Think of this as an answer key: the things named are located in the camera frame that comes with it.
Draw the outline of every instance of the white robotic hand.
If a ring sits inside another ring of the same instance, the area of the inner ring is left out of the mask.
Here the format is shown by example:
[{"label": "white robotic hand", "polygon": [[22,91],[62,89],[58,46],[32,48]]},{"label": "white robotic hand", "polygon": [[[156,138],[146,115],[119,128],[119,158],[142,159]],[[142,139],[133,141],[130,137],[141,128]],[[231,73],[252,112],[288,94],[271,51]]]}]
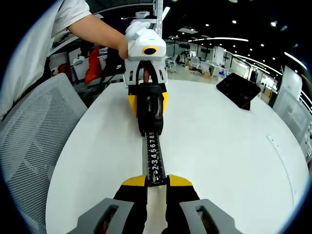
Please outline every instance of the white robotic hand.
[{"label": "white robotic hand", "polygon": [[136,40],[141,33],[151,26],[149,22],[140,22],[136,21],[126,29],[126,41],[130,42],[131,40]]},{"label": "white robotic hand", "polygon": [[128,60],[162,60],[166,55],[165,41],[150,27],[149,22],[136,21],[126,29]]},{"label": "white robotic hand", "polygon": [[150,27],[149,22],[136,21],[126,29],[125,39],[128,42],[128,59],[125,60],[126,72],[124,83],[138,85],[139,71],[142,61],[145,67],[149,64],[149,74],[152,80],[158,83],[167,83],[164,56],[166,55],[166,42]]}]

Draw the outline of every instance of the measuring tape blade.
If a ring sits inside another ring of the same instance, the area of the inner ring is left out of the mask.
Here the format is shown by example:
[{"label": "measuring tape blade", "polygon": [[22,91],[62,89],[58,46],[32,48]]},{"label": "measuring tape blade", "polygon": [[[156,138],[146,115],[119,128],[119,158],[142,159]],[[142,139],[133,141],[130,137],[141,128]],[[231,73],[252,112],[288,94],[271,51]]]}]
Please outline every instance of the measuring tape blade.
[{"label": "measuring tape blade", "polygon": [[145,133],[147,146],[147,178],[148,186],[165,184],[165,168],[162,161],[159,136],[157,133]]}]

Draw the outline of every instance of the white table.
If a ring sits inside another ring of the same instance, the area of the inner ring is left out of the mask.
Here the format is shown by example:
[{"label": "white table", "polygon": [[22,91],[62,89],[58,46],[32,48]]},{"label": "white table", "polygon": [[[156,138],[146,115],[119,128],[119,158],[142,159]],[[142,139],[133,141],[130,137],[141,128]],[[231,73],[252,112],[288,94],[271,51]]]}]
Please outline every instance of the white table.
[{"label": "white table", "polygon": [[212,67],[214,68],[214,70],[213,70],[213,72],[212,72],[212,75],[211,75],[212,78],[213,78],[214,75],[215,75],[215,70],[216,70],[216,68],[219,69],[219,71],[220,71],[220,70],[228,71],[227,68],[218,66],[218,65],[213,64],[213,63],[211,63],[211,62],[205,61],[205,62],[201,62],[201,64],[202,64],[202,66],[205,67],[204,69],[207,70],[207,71],[209,70],[209,67],[210,67],[210,66],[212,66]]},{"label": "white table", "polygon": [[[276,233],[309,177],[286,124],[257,97],[245,111],[214,85],[170,80],[167,90],[160,136],[166,174],[190,180],[199,197],[231,215],[241,232]],[[267,135],[278,143],[282,157]],[[59,157],[46,204],[47,233],[70,231],[81,214],[141,174],[137,120],[123,84],[111,84],[81,118]],[[164,192],[154,188],[148,193],[148,215],[163,213],[165,205],[157,207],[151,199],[162,201]],[[160,229],[161,222],[164,217],[157,222]],[[145,233],[153,233],[150,226],[147,221]]]}]

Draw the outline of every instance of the tablet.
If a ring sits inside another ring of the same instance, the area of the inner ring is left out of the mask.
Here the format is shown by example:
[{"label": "tablet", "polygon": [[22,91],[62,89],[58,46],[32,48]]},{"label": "tablet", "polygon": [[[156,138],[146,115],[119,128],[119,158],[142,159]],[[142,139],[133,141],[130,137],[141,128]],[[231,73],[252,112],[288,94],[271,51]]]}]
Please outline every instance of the tablet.
[{"label": "tablet", "polygon": [[224,78],[216,88],[234,102],[239,108],[250,109],[250,101],[260,93],[260,87],[231,73]]}]

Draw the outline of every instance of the yellow circle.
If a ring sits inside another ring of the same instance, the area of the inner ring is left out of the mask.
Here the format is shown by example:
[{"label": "yellow circle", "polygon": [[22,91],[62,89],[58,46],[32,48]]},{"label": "yellow circle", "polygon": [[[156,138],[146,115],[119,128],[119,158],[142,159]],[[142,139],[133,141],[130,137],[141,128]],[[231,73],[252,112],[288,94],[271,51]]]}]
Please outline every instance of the yellow circle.
[{"label": "yellow circle", "polygon": [[153,55],[157,50],[158,48],[156,46],[147,46],[143,49],[143,53],[146,55]]}]

